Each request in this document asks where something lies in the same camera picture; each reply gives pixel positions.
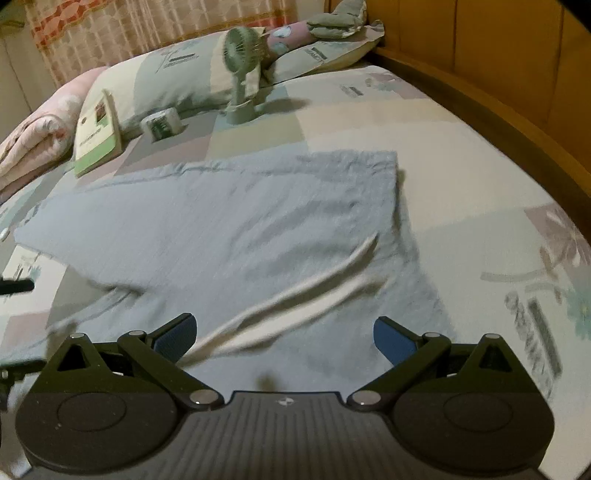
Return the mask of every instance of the pink blanket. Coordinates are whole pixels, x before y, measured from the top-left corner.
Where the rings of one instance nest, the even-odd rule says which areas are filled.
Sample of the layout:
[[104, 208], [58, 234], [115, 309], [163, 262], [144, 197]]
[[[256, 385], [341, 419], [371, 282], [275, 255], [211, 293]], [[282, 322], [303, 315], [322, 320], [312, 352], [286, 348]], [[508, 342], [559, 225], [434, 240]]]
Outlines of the pink blanket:
[[0, 144], [0, 203], [33, 180], [33, 172], [39, 175], [65, 160], [82, 103], [106, 69], [89, 70], [66, 83]]

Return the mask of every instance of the mattress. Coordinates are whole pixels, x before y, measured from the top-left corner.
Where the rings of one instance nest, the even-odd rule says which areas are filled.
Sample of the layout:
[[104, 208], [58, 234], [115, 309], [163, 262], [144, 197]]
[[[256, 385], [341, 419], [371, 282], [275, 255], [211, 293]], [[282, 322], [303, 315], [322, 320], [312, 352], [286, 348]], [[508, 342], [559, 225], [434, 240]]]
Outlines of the mattress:
[[[302, 77], [260, 95], [261, 115], [247, 124], [202, 112], [184, 120], [178, 136], [154, 144], [137, 138], [80, 179], [67, 166], [49, 172], [0, 207], [0, 229], [49, 196], [188, 159], [285, 145], [301, 153], [395, 150], [421, 267], [458, 332], [453, 340], [477, 342], [487, 332], [505, 338], [555, 416], [542, 471], [578, 476], [591, 458], [591, 248], [559, 205], [471, 127], [380, 67]], [[1, 358], [105, 293], [15, 245], [12, 233], [0, 243], [0, 271], [36, 285], [0, 298]]]

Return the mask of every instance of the book cover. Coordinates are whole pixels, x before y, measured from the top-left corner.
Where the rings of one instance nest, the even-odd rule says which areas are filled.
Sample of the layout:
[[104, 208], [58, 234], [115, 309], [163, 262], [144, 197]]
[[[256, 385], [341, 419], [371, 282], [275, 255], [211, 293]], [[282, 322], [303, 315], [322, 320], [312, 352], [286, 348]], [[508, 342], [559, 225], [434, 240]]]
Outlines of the book cover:
[[121, 133], [112, 98], [106, 90], [80, 115], [74, 148], [77, 177], [121, 154]]

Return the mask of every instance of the wooden headboard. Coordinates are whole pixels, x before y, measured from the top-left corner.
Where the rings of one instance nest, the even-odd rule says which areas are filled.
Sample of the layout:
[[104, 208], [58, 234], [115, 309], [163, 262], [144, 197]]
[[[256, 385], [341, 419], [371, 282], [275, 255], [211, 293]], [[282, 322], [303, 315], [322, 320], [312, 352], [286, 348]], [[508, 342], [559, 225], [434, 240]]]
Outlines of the wooden headboard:
[[591, 239], [591, 34], [575, 17], [556, 0], [366, 1], [385, 26], [371, 60], [479, 131]]

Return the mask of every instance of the green fan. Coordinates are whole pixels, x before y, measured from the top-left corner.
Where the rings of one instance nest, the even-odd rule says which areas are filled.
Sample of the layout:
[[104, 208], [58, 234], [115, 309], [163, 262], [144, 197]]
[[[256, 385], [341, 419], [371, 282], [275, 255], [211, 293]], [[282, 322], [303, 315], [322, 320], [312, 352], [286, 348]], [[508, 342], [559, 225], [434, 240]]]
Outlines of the green fan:
[[252, 120], [254, 103], [246, 99], [246, 74], [259, 65], [263, 55], [261, 39], [254, 28], [234, 27], [228, 31], [223, 48], [223, 61], [233, 75], [232, 99], [226, 109], [230, 124]]

